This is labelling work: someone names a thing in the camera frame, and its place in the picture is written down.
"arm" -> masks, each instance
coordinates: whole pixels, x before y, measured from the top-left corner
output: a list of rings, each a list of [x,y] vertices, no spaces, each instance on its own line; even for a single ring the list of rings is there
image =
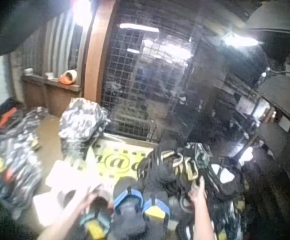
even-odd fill
[[[205,198],[205,180],[203,177],[200,178],[200,187],[195,185],[189,196],[195,205],[194,240],[214,240],[214,232]]]
[[[96,197],[97,193],[95,192],[88,193],[85,190],[82,195],[77,191],[74,198],[68,203],[62,215],[59,217],[59,220],[44,230],[39,235],[38,240],[63,240],[80,215],[80,212],[89,206]]]

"wooden pillar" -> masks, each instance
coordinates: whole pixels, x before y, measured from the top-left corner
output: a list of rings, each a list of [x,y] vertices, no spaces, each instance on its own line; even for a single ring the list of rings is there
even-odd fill
[[[84,98],[99,103],[110,34],[118,0],[100,0],[86,57]]]

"blue strap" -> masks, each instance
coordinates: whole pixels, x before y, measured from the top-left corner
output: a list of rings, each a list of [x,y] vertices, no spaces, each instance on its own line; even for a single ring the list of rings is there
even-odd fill
[[[161,210],[163,210],[168,217],[170,217],[170,209],[169,207],[161,200],[155,198],[154,204],[152,199],[148,200],[147,202],[145,202],[144,206],[143,206],[143,211],[142,213],[146,212],[150,207],[152,206],[158,206]]]
[[[119,206],[119,204],[128,196],[133,196],[133,197],[137,197],[139,198],[139,200],[141,201],[140,202],[140,207],[142,207],[143,205],[143,197],[141,195],[141,193],[137,190],[134,190],[134,189],[130,189],[130,190],[125,190],[123,191],[121,194],[119,194],[118,197],[115,198],[114,200],[114,209],[116,207]]]

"wooden frame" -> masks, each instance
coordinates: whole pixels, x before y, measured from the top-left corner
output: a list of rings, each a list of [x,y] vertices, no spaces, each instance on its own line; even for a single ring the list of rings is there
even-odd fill
[[[86,57],[84,98],[99,103],[110,34],[119,0],[100,0]]]

